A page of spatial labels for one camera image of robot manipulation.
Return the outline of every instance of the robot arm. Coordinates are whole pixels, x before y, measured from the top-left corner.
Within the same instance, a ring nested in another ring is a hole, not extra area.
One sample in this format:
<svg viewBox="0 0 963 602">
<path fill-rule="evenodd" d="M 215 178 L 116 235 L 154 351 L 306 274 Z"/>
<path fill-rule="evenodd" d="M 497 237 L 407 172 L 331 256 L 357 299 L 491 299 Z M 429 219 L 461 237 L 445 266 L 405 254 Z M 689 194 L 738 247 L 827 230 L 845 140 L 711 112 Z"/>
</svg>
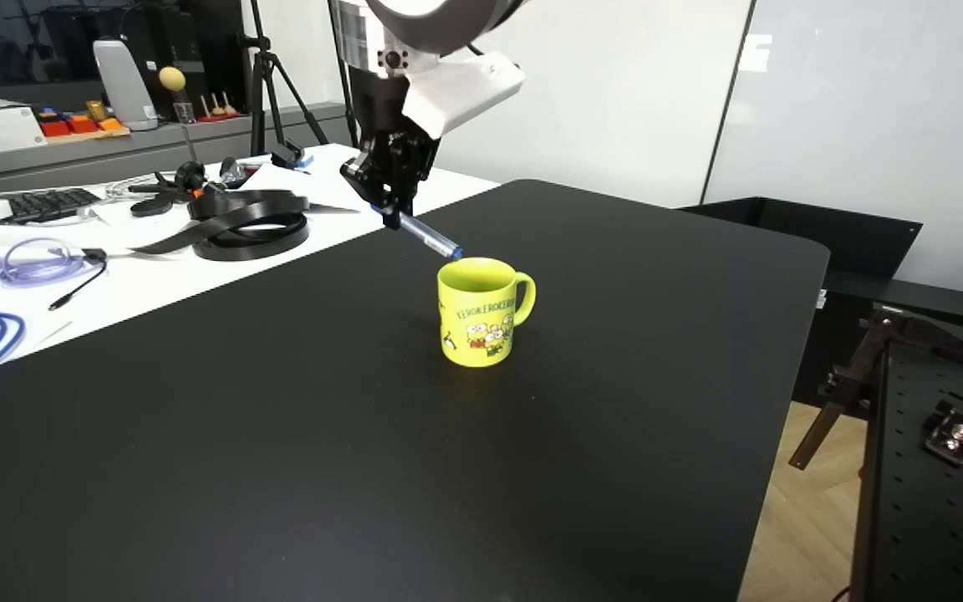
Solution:
<svg viewBox="0 0 963 602">
<path fill-rule="evenodd" d="M 506 23 L 522 0 L 331 0 L 362 153 L 349 184 L 398 228 L 439 144 L 522 87 L 522 69 L 478 53 L 476 36 Z"/>
</svg>

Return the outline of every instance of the desk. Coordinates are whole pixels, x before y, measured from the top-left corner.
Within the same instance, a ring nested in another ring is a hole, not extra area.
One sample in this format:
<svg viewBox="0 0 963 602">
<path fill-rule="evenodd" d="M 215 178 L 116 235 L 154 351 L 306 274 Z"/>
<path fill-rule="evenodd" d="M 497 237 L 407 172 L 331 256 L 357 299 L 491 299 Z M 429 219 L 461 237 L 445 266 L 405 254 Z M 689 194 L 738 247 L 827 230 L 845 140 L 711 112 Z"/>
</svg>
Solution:
<svg viewBox="0 0 963 602">
<path fill-rule="evenodd" d="M 369 235 L 0 368 L 0 599 L 735 599 L 827 252 L 554 184 L 429 218 L 537 277 L 495 372 Z"/>
<path fill-rule="evenodd" d="M 922 343 L 892 349 L 868 421 L 852 599 L 963 599 L 963 467 L 922 447 L 945 392 L 963 396 L 963 363 Z"/>
<path fill-rule="evenodd" d="M 355 157 L 355 148 L 327 144 L 327 148 L 307 148 L 312 157 L 312 178 L 313 184 L 306 186 L 312 199 L 327 199 L 331 194 L 346 206 L 346 194 L 355 196 L 355 191 L 341 182 L 339 167 Z M 482 178 L 466 178 L 452 172 L 430 172 L 430 178 L 418 191 L 418 214 L 429 214 L 435 206 L 458 203 L 461 196 L 482 194 L 495 186 Z M 57 237 L 77 247 L 106 247 L 112 252 L 112 270 L 93 280 L 83 293 L 77 293 L 65 312 L 46 315 L 46 303 L 73 287 L 73 280 L 57 287 L 33 287 L 33 290 L 9 290 L 0 293 L 0 312 L 14 315 L 38 315 L 40 325 L 33 335 L 14 351 L 14 359 L 33 353 L 40 349 L 54 349 L 65 341 L 73 341 L 92 332 L 103 332 L 112 325 L 129 321 L 136 315 L 179 303 L 183 299 L 238 285 L 250 274 L 271 270 L 278 263 L 302 262 L 307 254 L 320 254 L 327 247 L 339 247 L 346 242 L 355 242 L 362 235 L 381 230 L 381 219 L 362 203 L 357 214 L 307 214 L 312 237 L 283 254 L 263 256 L 263 262 L 205 262 L 194 252 L 179 252 L 166 256 L 124 256 L 129 247 L 143 247 L 151 242 L 161 242 L 187 225 L 187 211 L 179 203 L 165 218 L 129 218 L 129 199 L 119 203 L 97 203 L 97 214 L 87 219 L 65 219 L 65 225 L 28 225 L 28 228 L 0 228 L 0 245 L 18 245 L 28 237 Z"/>
</svg>

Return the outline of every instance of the wall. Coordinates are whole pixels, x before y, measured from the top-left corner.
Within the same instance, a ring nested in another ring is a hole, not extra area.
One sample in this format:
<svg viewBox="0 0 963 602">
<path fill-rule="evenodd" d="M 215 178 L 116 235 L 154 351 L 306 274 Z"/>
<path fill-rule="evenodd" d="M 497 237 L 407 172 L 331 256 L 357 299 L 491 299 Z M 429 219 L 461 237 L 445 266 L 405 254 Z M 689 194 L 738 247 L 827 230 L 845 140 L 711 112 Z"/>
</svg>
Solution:
<svg viewBox="0 0 963 602">
<path fill-rule="evenodd" d="M 530 0 L 478 48 L 525 87 L 445 140 L 442 163 L 696 203 L 750 0 Z"/>
<path fill-rule="evenodd" d="M 254 34 L 250 0 L 241 0 L 245 29 Z M 260 27 L 274 43 L 291 85 L 306 104 L 341 99 L 339 53 L 327 21 L 327 0 L 259 0 Z M 299 107 L 278 78 L 278 104 Z"/>
<path fill-rule="evenodd" d="M 963 290 L 963 0 L 760 0 L 709 199 L 922 219 L 900 277 Z"/>
</svg>

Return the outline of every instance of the floor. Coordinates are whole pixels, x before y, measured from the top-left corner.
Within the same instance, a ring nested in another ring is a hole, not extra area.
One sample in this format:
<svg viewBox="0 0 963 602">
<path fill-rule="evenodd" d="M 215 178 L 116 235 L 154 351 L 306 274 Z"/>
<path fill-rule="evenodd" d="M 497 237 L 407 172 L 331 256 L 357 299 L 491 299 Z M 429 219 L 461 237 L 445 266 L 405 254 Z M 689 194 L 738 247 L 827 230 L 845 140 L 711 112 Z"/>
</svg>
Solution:
<svg viewBox="0 0 963 602">
<path fill-rule="evenodd" d="M 851 585 L 865 421 L 841 419 L 806 470 L 785 459 L 816 407 L 789 406 L 741 602 L 837 599 Z"/>
</svg>

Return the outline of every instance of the yellow mug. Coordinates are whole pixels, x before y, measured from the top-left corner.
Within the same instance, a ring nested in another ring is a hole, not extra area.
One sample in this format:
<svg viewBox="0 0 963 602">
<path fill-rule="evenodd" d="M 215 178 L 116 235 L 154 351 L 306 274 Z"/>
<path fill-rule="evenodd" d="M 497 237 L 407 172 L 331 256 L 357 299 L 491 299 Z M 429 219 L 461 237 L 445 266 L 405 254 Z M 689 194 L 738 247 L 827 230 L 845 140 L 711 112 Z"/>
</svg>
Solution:
<svg viewBox="0 0 963 602">
<path fill-rule="evenodd" d="M 536 277 L 495 256 L 461 256 L 439 270 L 442 351 L 461 368 L 513 353 L 513 332 L 536 312 Z"/>
</svg>

